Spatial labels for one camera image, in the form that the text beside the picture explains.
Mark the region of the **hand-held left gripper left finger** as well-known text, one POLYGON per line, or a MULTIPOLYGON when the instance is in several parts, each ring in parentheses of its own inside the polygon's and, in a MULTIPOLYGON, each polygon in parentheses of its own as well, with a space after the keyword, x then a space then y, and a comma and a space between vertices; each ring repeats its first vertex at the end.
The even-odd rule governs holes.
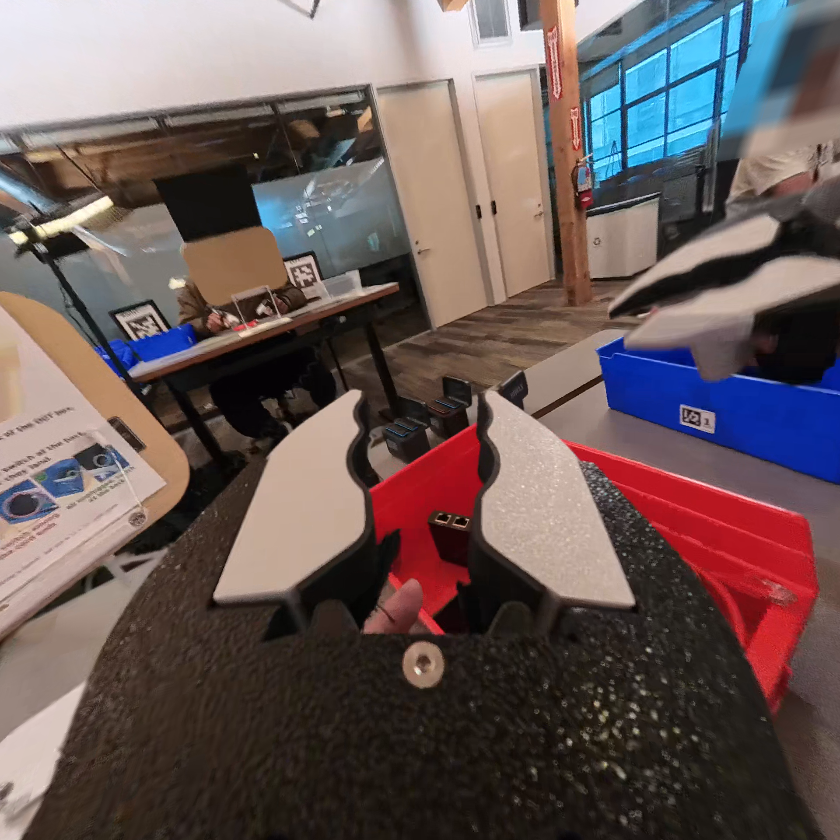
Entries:
POLYGON ((351 390, 298 426, 266 459, 213 591, 213 606, 272 606, 281 632, 332 604, 358 628, 376 610, 401 548, 376 535, 371 418, 351 390))

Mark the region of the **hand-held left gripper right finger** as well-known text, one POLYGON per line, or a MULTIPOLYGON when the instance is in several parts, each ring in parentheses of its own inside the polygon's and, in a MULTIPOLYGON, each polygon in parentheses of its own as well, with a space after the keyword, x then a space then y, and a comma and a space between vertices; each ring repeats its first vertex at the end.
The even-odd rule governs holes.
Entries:
POLYGON ((573 609, 629 613, 636 597, 581 467, 561 438, 495 391, 479 397, 478 476, 458 594, 471 633, 503 611, 550 635, 573 609))

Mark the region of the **blue storage bin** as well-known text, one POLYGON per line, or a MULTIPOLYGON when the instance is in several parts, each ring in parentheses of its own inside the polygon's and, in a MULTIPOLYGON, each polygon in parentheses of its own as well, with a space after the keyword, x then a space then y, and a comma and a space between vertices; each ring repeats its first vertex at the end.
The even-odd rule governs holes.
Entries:
POLYGON ((816 385, 736 374, 704 381, 687 349, 596 350, 612 410, 820 480, 839 482, 839 366, 816 385))

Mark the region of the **black ethernet adapter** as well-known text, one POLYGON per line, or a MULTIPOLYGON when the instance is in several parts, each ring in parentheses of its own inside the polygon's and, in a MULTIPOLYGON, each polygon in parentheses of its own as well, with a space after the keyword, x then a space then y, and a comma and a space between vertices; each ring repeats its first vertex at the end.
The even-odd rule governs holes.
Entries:
POLYGON ((468 565, 471 518, 448 511, 433 511, 427 525, 439 558, 466 568, 468 565))

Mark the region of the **red storage bin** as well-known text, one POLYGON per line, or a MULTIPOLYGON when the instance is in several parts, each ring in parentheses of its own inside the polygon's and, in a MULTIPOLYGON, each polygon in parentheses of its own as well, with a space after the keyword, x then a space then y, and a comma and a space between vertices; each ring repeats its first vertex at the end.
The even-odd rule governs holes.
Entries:
MULTIPOLYGON (((703 580, 728 620, 777 714, 791 661, 819 586, 808 522, 799 514, 580 444, 593 463, 703 580)), ((422 632, 467 582, 465 568, 442 561, 427 519, 435 511, 470 515, 480 488, 476 427, 397 470, 371 490, 376 535, 399 530, 401 549, 389 581, 423 588, 422 632)))

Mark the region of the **brown-edged work desk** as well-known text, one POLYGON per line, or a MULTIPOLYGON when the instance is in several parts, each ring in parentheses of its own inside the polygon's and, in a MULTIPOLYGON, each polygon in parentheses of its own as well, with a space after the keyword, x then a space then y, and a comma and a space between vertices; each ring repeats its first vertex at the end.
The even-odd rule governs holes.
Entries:
POLYGON ((278 359, 300 347, 363 329, 388 403, 388 410, 381 411, 381 415, 391 421, 400 411, 401 398, 375 332, 375 303, 394 296, 399 290, 396 282, 363 287, 348 295, 317 301, 287 317, 273 318, 254 328, 224 332, 182 352, 136 364, 129 369, 129 381, 133 384, 164 383, 212 461, 226 467, 228 457, 192 404, 190 392, 221 377, 278 359))

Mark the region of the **person's left hand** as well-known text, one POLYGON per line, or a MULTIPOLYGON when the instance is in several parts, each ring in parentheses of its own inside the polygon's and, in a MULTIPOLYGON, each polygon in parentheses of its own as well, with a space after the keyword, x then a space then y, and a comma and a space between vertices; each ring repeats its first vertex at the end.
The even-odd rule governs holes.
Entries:
POLYGON ((399 586, 387 581, 371 614, 364 621, 363 634, 409 634, 419 620, 424 592, 416 579, 399 586))

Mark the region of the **large grid window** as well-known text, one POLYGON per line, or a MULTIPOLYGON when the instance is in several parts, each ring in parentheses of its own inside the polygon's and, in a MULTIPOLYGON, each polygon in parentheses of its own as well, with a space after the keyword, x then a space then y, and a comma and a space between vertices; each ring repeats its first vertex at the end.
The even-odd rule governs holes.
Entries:
POLYGON ((785 1, 638 2, 577 47, 596 186, 699 149, 728 113, 759 26, 785 1))

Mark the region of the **instruction sheet on board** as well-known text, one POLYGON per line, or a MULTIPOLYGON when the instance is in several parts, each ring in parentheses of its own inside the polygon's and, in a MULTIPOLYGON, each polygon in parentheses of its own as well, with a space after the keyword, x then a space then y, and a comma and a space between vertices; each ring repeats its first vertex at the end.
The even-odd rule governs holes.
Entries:
MULTIPOLYGON (((51 358, 59 363, 67 363, 66 367, 71 379, 77 382, 80 389, 88 394, 88 398, 92 403, 115 403, 117 398, 122 396, 123 393, 131 393, 128 386, 116 374, 110 371, 99 354, 69 325, 67 320, 53 309, 42 303, 31 301, 9 292, 2 292, 2 309, 6 309, 13 314, 16 320, 36 339, 37 343, 47 351, 51 358)), ((190 476, 190 469, 181 447, 168 435, 163 426, 160 425, 142 402, 134 395, 133 399, 138 404, 141 404, 143 409, 135 407, 132 411, 129 411, 125 408, 123 421, 128 426, 133 423, 140 425, 142 421, 146 422, 143 431, 139 434, 139 439, 147 445, 153 445, 154 460, 157 464, 157 469, 162 474, 166 474, 167 481, 169 482, 171 506, 151 523, 154 524, 161 520, 165 513, 173 509, 174 504, 182 498, 186 489, 187 480, 190 476)), ((138 532, 127 542, 121 544, 113 552, 100 558, 89 572, 78 577, 60 592, 53 595, 36 612, 28 614, 24 620, 18 620, 11 627, 6 629, 2 628, 2 637, 11 634, 13 630, 17 629, 29 618, 35 616, 40 609, 55 600, 59 594, 68 590, 71 585, 79 582, 87 574, 104 565, 120 548, 142 533, 142 531, 138 532)))

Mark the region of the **clear acrylic stand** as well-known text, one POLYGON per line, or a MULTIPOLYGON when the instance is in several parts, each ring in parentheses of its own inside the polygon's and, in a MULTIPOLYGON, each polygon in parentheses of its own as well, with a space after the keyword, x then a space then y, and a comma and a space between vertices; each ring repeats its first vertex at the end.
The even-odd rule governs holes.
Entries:
POLYGON ((289 290, 255 287, 232 296, 230 313, 243 329, 248 330, 285 318, 295 310, 297 303, 289 290))

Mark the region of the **small blue bin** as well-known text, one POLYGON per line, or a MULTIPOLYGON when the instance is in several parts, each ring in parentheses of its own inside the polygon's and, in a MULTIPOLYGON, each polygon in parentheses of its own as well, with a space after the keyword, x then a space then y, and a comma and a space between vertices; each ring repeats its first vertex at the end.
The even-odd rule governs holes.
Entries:
POLYGON ((129 342, 120 339, 113 340, 109 342, 109 346, 121 364, 129 369, 140 362, 155 361, 188 350, 197 343, 198 338, 193 326, 183 324, 129 342))

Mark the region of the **printed marker tag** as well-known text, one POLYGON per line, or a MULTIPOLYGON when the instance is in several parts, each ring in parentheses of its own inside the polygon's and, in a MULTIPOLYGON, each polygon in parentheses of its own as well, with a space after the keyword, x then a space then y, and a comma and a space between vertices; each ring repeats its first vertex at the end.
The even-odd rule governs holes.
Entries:
POLYGON ((299 255, 287 256, 283 261, 292 286, 309 294, 310 289, 322 284, 322 273, 314 252, 308 251, 299 255))
POLYGON ((108 315, 128 341, 149 338, 172 328, 153 299, 110 310, 108 315))

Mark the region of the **black light stand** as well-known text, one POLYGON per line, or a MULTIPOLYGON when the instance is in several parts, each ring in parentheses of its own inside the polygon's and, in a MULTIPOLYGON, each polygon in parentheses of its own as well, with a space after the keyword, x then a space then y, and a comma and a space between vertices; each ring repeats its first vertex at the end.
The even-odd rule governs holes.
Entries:
POLYGON ((73 220, 73 213, 53 219, 36 217, 31 221, 22 221, 18 226, 19 229, 8 233, 8 237, 15 245, 16 259, 32 255, 51 272, 58 284, 66 314, 70 320, 77 326, 80 326, 82 322, 85 323, 85 327, 81 330, 89 338, 91 344, 104 350, 107 361, 112 363, 118 376, 123 379, 131 392, 139 397, 142 404, 149 407, 144 394, 145 387, 132 378, 126 364, 121 362, 100 325, 59 265, 61 259, 88 249, 88 244, 77 235, 79 225, 79 222, 73 220))

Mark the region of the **white wall air vent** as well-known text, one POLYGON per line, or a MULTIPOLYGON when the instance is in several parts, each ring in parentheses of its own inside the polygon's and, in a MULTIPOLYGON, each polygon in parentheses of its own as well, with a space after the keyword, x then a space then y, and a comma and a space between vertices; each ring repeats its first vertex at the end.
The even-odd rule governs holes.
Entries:
POLYGON ((474 46, 502 46, 511 41, 507 1, 469 1, 469 21, 474 46))

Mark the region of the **black wall panel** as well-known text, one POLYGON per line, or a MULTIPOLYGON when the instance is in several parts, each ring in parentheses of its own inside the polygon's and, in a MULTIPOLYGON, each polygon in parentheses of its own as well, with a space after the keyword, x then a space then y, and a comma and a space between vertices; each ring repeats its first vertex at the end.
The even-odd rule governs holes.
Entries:
POLYGON ((244 164, 153 181, 185 244, 262 226, 244 164))

